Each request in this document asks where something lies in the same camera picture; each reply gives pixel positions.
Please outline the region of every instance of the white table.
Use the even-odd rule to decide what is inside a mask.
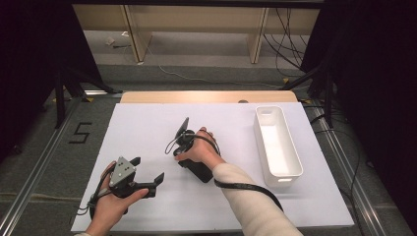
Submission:
[[[290,187],[271,189],[297,227],[351,226],[353,220],[328,169],[303,107],[298,102],[262,103],[280,106],[300,156],[304,173]],[[156,197],[129,208],[115,232],[195,233],[238,231],[240,224],[220,189],[212,180],[200,182],[181,168],[167,144],[186,117],[189,129],[202,126],[214,132],[221,154],[247,171],[261,186],[263,179],[253,124],[260,103],[145,103],[117,104],[91,174],[81,207],[84,207],[107,164],[122,155],[142,158],[136,181],[152,182],[165,173]],[[84,231],[89,215],[76,217],[72,231]]]

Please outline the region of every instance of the black cable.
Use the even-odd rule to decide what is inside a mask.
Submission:
[[[281,41],[281,42],[276,41],[276,39],[275,39],[275,37],[273,36],[273,34],[270,34],[269,36],[272,38],[272,40],[273,40],[274,42],[276,42],[276,44],[278,44],[278,45],[279,45],[279,48],[280,48],[280,47],[282,47],[282,48],[287,49],[287,50],[289,50],[289,51],[296,51],[297,53],[305,54],[305,52],[298,51],[298,50],[295,50],[294,48],[289,48],[289,47],[287,47],[287,46],[284,46],[284,45],[282,44],[282,43],[283,43],[282,41]]]
[[[307,42],[304,40],[303,36],[300,35],[301,40],[304,42],[304,45],[307,46]]]
[[[95,207],[95,205],[96,205],[96,203],[98,202],[98,199],[99,199],[99,197],[98,197],[98,193],[100,192],[100,188],[101,188],[101,185],[103,184],[103,182],[104,182],[104,180],[105,180],[105,178],[107,177],[107,175],[111,172],[111,171],[113,171],[114,170],[114,165],[113,166],[111,166],[110,168],[108,168],[105,172],[104,172],[104,174],[102,175],[102,177],[100,178],[100,181],[99,181],[99,183],[98,183],[98,185],[97,185],[97,188],[95,189],[95,192],[94,192],[94,194],[91,196],[91,199],[89,200],[89,202],[87,203],[87,206],[86,207],[84,207],[84,208],[79,208],[79,210],[85,210],[85,212],[84,213],[80,213],[80,214],[78,214],[77,213],[77,215],[84,215],[84,214],[86,214],[88,211],[89,211],[89,208],[91,208],[91,207]]]
[[[316,121],[324,118],[325,116],[326,116],[325,114],[319,115],[318,117],[316,117],[316,118],[314,118],[313,120],[310,121],[310,125],[313,125],[313,123],[315,123]]]
[[[302,62],[302,58],[301,58],[300,54],[298,53],[298,50],[297,50],[297,48],[296,48],[296,46],[295,46],[295,44],[294,44],[294,42],[292,41],[292,38],[291,38],[291,29],[290,29],[290,25],[289,25],[290,20],[291,20],[291,9],[287,8],[287,24],[286,24],[286,26],[284,25],[284,22],[283,22],[281,16],[279,15],[279,12],[278,12],[277,8],[275,8],[275,11],[276,11],[276,14],[279,18],[279,21],[281,22],[282,28],[284,29],[284,36],[283,36],[282,39],[284,39],[285,36],[287,35],[287,37],[289,39],[289,42],[290,42],[290,45],[291,45],[292,54],[294,55],[294,59],[297,62],[298,67],[300,67],[300,63],[297,60],[297,56],[295,55],[295,52],[297,51],[297,55],[300,58],[301,62]]]
[[[356,166],[355,166],[355,169],[353,171],[352,182],[350,183],[350,187],[349,187],[349,191],[350,191],[349,201],[351,201],[351,203],[352,203],[352,209],[353,209],[354,216],[355,216],[356,221],[357,221],[357,224],[358,224],[358,228],[359,228],[359,230],[361,232],[361,235],[364,236],[365,233],[363,231],[362,224],[361,224],[361,222],[359,220],[358,212],[357,212],[356,206],[355,206],[355,198],[353,196],[354,184],[355,184],[356,176],[357,176],[357,173],[358,173],[358,170],[359,170],[360,161],[362,159],[361,158],[362,155],[361,155],[361,152],[359,150],[359,146],[356,143],[355,139],[353,139],[353,137],[351,137],[350,135],[348,135],[346,132],[343,132],[343,131],[339,131],[339,130],[335,130],[335,129],[332,129],[332,130],[322,130],[322,131],[315,132],[315,134],[321,134],[321,133],[326,133],[326,132],[338,132],[338,133],[341,133],[341,134],[345,135],[346,137],[348,137],[355,144],[355,146],[357,148],[356,152],[357,152],[357,155],[358,155],[358,160],[356,162]]]
[[[301,70],[300,69],[300,67],[299,66],[297,66],[295,63],[293,63],[292,61],[290,61],[288,58],[286,58],[284,55],[282,55],[282,53],[280,53],[279,51],[277,51],[273,46],[272,46],[272,44],[269,42],[269,40],[267,39],[267,37],[264,35],[264,39],[267,41],[267,43],[269,44],[269,46],[272,48],[272,50],[274,51],[274,52],[276,52],[280,57],[282,57],[282,59],[284,59],[286,62],[288,62],[289,64],[291,64],[293,67],[295,67],[295,68],[297,68],[297,69],[299,69],[299,70]]]
[[[267,195],[268,197],[270,197],[273,202],[282,210],[282,205],[279,202],[278,198],[271,193],[268,189],[263,188],[261,186],[258,185],[252,185],[252,184],[244,184],[244,183],[222,183],[219,182],[218,180],[214,179],[214,184],[215,186],[222,188],[222,189],[235,189],[235,190],[250,190],[250,191],[257,191],[260,193],[263,193],[265,195]]]

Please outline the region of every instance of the finger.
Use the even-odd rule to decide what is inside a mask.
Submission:
[[[104,177],[104,174],[107,172],[107,170],[109,170],[110,168],[112,168],[114,165],[116,164],[116,161],[112,161],[110,164],[107,165],[107,167],[105,168],[104,172],[101,174],[101,178]],[[100,186],[100,190],[104,189],[104,188],[109,188],[108,184],[110,183],[110,175],[107,174],[105,176],[105,179],[102,183],[102,185]]]
[[[124,199],[123,201],[126,204],[126,207],[134,204],[139,199],[146,196],[148,192],[149,192],[149,189],[141,189],[141,190],[136,191],[135,193],[133,193],[131,196],[127,197],[126,199]]]
[[[101,173],[101,178],[104,177],[105,172],[107,172],[107,170],[113,167],[115,164],[116,164],[115,160],[111,161],[110,164],[108,164],[105,170]]]

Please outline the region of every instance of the white box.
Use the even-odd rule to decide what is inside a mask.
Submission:
[[[303,167],[282,109],[257,107],[254,129],[266,184],[270,187],[291,185],[303,173]]]

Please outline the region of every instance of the black strap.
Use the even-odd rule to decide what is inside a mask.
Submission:
[[[279,200],[276,198],[276,196],[271,193],[268,189],[263,188],[261,186],[258,185],[252,185],[252,184],[243,184],[243,183],[232,183],[232,184],[227,184],[227,183],[222,183],[219,182],[218,180],[214,179],[214,184],[215,186],[219,187],[219,188],[223,188],[223,189],[238,189],[238,190],[251,190],[251,191],[257,191],[257,192],[261,192],[265,195],[267,195],[268,197],[270,197],[273,202],[282,210],[284,211],[284,209],[282,208],[281,203],[279,202]]]

